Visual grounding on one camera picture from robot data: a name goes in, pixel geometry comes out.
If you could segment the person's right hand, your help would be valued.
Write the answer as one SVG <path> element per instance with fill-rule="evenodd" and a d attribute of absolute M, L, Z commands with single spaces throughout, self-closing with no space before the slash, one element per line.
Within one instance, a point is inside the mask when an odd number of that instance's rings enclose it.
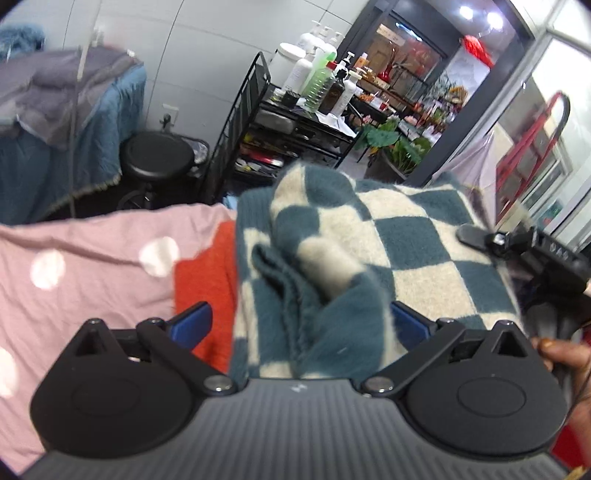
<path fill-rule="evenodd" d="M 590 346 L 585 342 L 539 338 L 531 340 L 546 367 L 567 370 L 572 412 L 569 424 L 584 450 L 590 449 Z"/>

